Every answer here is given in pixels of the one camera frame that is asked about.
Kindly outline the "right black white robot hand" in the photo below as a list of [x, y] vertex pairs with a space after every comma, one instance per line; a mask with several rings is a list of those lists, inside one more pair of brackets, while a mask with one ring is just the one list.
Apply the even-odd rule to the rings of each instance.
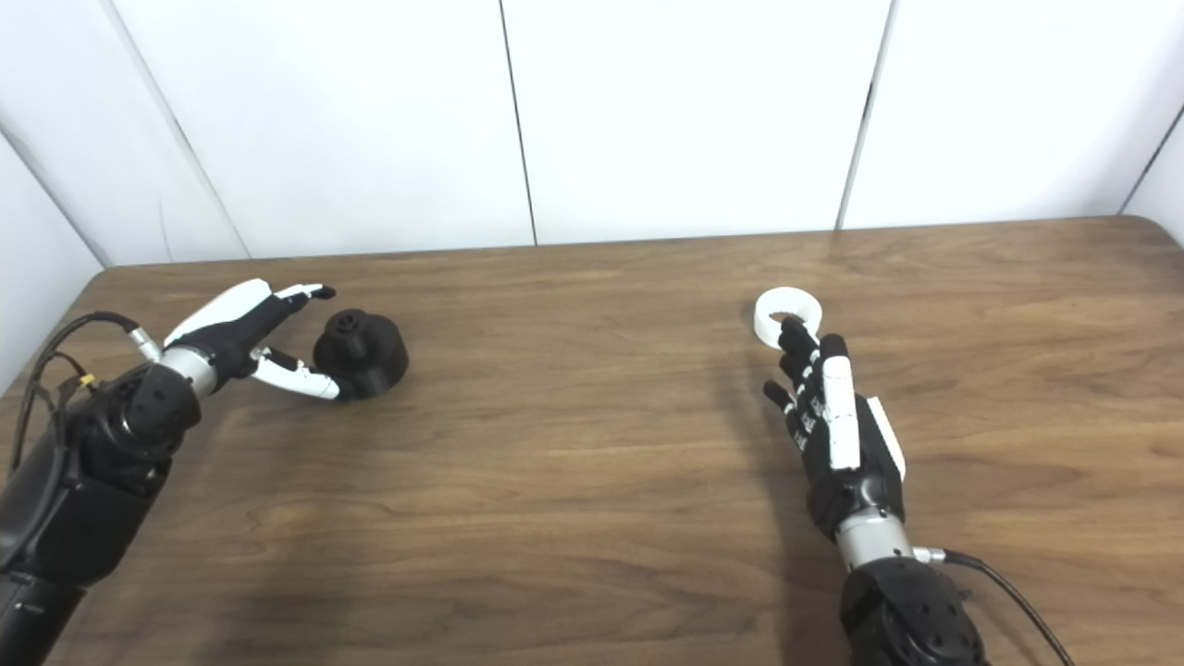
[[807, 479], [807, 514], [826, 538], [864, 510], [905, 519], [905, 473], [884, 441], [871, 401], [856, 392], [845, 338], [815, 339], [794, 319], [781, 321], [783, 374], [789, 388], [764, 383], [781, 409]]

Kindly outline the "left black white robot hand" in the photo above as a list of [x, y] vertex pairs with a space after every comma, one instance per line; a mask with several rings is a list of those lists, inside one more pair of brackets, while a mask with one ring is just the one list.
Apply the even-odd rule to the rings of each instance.
[[178, 324], [156, 361], [189, 382], [199, 398], [232, 379], [255, 378], [296, 395], [343, 401], [346, 389], [333, 376], [264, 344], [288, 316], [313, 300], [335, 295], [334, 288], [321, 283], [272, 290], [268, 281], [249, 278]]

